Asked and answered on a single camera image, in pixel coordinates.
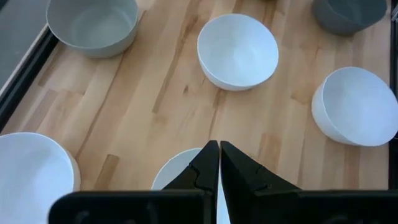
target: gray bowl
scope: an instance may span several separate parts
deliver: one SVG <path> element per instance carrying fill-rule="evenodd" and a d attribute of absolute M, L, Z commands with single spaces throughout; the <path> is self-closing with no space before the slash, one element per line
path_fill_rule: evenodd
<path fill-rule="evenodd" d="M 137 33 L 135 0 L 50 0 L 47 22 L 54 35 L 90 57 L 126 50 Z"/>
<path fill-rule="evenodd" d="M 338 35 L 352 35 L 381 20 L 385 0 L 314 0 L 313 14 L 319 25 Z"/>

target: black metal rail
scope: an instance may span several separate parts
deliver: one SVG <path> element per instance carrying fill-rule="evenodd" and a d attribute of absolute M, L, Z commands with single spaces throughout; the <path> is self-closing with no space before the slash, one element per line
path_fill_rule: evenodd
<path fill-rule="evenodd" d="M 398 0 L 391 0 L 391 12 Z M 398 23 L 391 21 L 390 87 L 397 96 Z M 398 189 L 398 134 L 389 143 L 389 189 Z"/>
<path fill-rule="evenodd" d="M 29 55 L 26 63 L 0 97 L 0 131 L 8 122 L 19 102 L 21 102 L 21 99 L 42 69 L 57 42 L 58 39 L 47 28 L 43 37 Z"/>

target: white bowl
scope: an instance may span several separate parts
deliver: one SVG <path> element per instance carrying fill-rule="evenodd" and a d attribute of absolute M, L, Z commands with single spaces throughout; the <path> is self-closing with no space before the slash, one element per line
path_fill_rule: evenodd
<path fill-rule="evenodd" d="M 47 22 L 54 35 L 90 57 L 123 52 L 137 33 L 135 0 L 50 0 Z"/>
<path fill-rule="evenodd" d="M 377 75 L 356 67 L 334 71 L 312 99 L 312 115 L 329 138 L 352 145 L 380 146 L 398 131 L 398 102 Z"/>
<path fill-rule="evenodd" d="M 201 148 L 193 148 L 183 151 L 171 158 L 157 173 L 152 190 L 162 190 L 181 172 L 187 168 L 189 163 L 199 154 Z M 221 183 L 221 166 L 218 171 L 218 189 L 217 189 L 217 223 L 230 224 L 228 209 L 226 206 L 223 184 Z"/>
<path fill-rule="evenodd" d="M 208 22 L 199 33 L 197 47 L 205 75 L 224 90 L 247 90 L 261 84 L 275 72 L 279 59 L 271 32 L 242 14 Z"/>
<path fill-rule="evenodd" d="M 76 161 L 37 133 L 0 136 L 1 223 L 46 223 L 52 204 L 80 187 Z"/>
<path fill-rule="evenodd" d="M 183 151 L 171 158 L 157 173 L 151 189 L 162 190 L 166 187 L 167 184 L 187 168 L 192 159 L 195 158 L 200 151 L 201 148 L 193 148 Z"/>

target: gray floor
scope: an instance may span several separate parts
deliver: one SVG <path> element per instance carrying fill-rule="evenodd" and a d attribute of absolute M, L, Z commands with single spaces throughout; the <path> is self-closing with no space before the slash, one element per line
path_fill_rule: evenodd
<path fill-rule="evenodd" d="M 9 0 L 0 9 L 0 88 L 45 25 L 48 0 Z"/>

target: wooden table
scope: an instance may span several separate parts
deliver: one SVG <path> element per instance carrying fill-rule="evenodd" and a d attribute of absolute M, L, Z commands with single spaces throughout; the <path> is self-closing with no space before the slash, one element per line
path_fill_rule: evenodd
<path fill-rule="evenodd" d="M 137 38 L 111 59 L 58 44 L 3 134 L 35 131 L 75 156 L 84 190 L 149 189 L 172 156 L 227 140 L 303 189 L 386 189 L 387 145 L 327 139 L 310 112 L 333 70 L 364 67 L 389 81 L 389 11 L 354 37 L 321 30 L 311 0 L 139 0 Z M 197 37 L 209 19 L 238 12 L 275 35 L 275 74 L 249 91 L 223 91 L 204 76 Z"/>

